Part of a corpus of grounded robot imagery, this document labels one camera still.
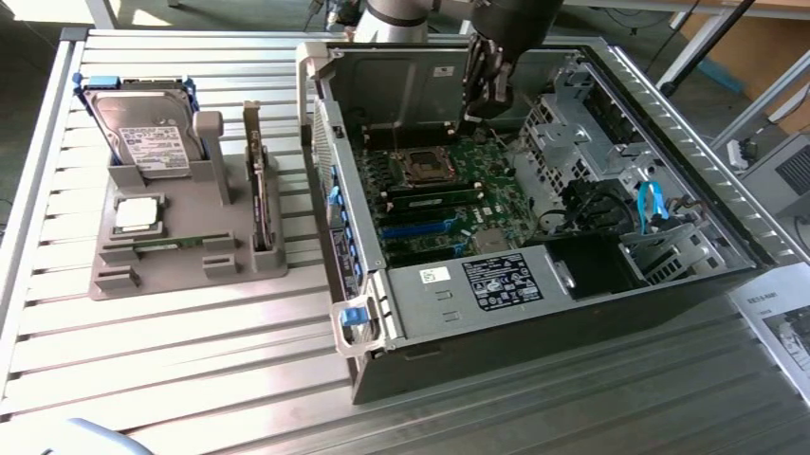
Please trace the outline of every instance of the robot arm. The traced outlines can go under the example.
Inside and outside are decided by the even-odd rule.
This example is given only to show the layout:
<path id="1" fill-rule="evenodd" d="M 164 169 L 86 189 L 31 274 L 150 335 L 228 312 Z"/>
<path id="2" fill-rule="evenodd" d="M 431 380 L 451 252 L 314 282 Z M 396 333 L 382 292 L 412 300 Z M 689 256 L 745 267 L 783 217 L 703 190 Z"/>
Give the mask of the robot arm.
<path id="1" fill-rule="evenodd" d="M 563 0 L 478 0 L 463 79 L 463 120 L 494 118 L 513 104 L 509 78 L 549 33 Z"/>

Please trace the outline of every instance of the aluminum extrusion table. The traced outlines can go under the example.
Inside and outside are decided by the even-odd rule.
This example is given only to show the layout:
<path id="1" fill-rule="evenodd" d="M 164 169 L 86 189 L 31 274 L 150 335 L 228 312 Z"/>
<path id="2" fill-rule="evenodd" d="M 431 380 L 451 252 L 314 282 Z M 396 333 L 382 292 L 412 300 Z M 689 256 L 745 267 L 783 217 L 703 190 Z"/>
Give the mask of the aluminum extrusion table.
<path id="1" fill-rule="evenodd" d="M 47 439 L 47 422 L 64 417 L 171 455 L 810 451 L 807 407 L 722 299 L 631 337 L 354 407 L 295 120 L 295 45 L 336 35 L 63 38 L 0 257 L 0 453 L 35 453 L 25 436 Z M 188 74 L 203 109 L 226 118 L 226 153 L 246 145 L 242 102 L 260 100 L 283 169 L 287 277 L 88 299 L 110 151 L 72 98 L 78 70 Z"/>

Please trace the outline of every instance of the power supply label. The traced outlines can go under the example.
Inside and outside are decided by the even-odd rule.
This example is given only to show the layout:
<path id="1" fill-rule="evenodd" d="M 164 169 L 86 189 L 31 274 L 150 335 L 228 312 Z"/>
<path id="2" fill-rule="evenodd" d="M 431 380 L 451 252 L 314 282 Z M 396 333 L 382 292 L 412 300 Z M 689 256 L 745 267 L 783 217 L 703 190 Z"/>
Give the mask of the power supply label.
<path id="1" fill-rule="evenodd" d="M 523 254 L 515 253 L 462 265 L 483 311 L 543 299 Z"/>
<path id="2" fill-rule="evenodd" d="M 188 156 L 176 126 L 119 128 L 127 150 L 143 171 L 164 171 L 188 167 Z"/>

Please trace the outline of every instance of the motherboard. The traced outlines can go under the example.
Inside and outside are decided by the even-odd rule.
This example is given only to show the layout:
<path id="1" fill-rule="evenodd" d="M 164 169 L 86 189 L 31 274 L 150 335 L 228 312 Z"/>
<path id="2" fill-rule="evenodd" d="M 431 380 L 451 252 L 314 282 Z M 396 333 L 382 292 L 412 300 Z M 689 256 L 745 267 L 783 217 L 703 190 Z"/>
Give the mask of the motherboard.
<path id="1" fill-rule="evenodd" d="M 364 149 L 356 163 L 392 267 L 509 250 L 535 231 L 533 201 L 494 137 Z"/>

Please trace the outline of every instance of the hard drive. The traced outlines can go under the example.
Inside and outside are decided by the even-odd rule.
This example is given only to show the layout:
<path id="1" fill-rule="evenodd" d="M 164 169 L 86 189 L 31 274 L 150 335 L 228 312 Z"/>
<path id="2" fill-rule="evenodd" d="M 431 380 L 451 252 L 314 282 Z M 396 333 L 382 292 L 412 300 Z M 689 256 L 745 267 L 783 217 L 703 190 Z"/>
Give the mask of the hard drive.
<path id="1" fill-rule="evenodd" d="M 191 79 L 124 80 L 94 76 L 76 94 L 112 150 L 112 165 L 136 165 L 144 178 L 190 175 L 188 161 L 207 157 L 194 134 L 198 110 Z"/>

